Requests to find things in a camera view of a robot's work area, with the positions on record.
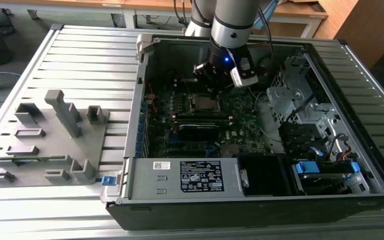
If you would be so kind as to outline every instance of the power supply label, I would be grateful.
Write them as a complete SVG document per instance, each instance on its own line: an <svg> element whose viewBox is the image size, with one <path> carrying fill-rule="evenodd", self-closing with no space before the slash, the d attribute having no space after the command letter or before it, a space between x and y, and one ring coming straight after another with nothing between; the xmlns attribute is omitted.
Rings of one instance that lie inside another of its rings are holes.
<svg viewBox="0 0 384 240"><path fill-rule="evenodd" d="M182 161L180 179L186 193L224 191L220 161Z"/></svg>

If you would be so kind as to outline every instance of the slotted metal platform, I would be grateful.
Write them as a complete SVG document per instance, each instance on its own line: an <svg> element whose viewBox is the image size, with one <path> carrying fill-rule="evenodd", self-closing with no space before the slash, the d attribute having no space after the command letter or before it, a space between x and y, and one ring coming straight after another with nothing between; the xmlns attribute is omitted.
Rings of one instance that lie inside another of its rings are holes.
<svg viewBox="0 0 384 240"><path fill-rule="evenodd" d="M151 31L86 26L51 30L0 109L0 142L14 131L14 111L24 100L39 101L48 89L62 89L76 108L100 105L111 111L98 178L122 169L134 82L136 37ZM312 43L384 155L384 90L363 67L350 47L334 40L275 38ZM363 212L335 223L262 228L135 231L120 229L99 200L100 183L83 186L0 188L0 239L144 239L226 238L300 234L330 239L384 234L384 210Z"/></svg>

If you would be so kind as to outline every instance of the white label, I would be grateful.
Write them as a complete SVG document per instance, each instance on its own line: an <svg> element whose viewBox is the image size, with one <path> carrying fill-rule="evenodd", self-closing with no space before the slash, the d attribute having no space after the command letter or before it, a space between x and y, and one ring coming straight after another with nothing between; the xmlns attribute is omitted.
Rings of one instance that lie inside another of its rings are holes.
<svg viewBox="0 0 384 240"><path fill-rule="evenodd" d="M114 8L120 8L120 4L103 4L104 7L114 7Z"/></svg>
<svg viewBox="0 0 384 240"><path fill-rule="evenodd" d="M326 16L322 16L322 15L311 15L310 17L314 19L324 19L326 18Z"/></svg>
<svg viewBox="0 0 384 240"><path fill-rule="evenodd" d="M154 170L168 170L171 168L170 161L155 161L154 162Z"/></svg>

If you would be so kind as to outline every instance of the circuit board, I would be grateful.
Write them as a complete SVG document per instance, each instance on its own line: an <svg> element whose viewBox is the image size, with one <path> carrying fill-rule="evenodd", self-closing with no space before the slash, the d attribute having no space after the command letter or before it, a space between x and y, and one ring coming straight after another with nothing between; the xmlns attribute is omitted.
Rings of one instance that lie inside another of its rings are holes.
<svg viewBox="0 0 384 240"><path fill-rule="evenodd" d="M214 95L196 82L147 83L150 158L264 153L255 97L231 87Z"/></svg>

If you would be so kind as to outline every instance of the robotic arm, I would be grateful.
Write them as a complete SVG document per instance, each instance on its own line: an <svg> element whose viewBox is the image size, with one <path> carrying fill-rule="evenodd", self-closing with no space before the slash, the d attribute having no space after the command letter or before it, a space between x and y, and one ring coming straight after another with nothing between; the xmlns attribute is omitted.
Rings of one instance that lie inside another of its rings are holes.
<svg viewBox="0 0 384 240"><path fill-rule="evenodd" d="M248 37L264 7L268 20L279 0L192 0L192 20L187 36L210 37L208 60L195 67L195 75L212 91L232 79L236 88L258 83L255 65L247 47Z"/></svg>

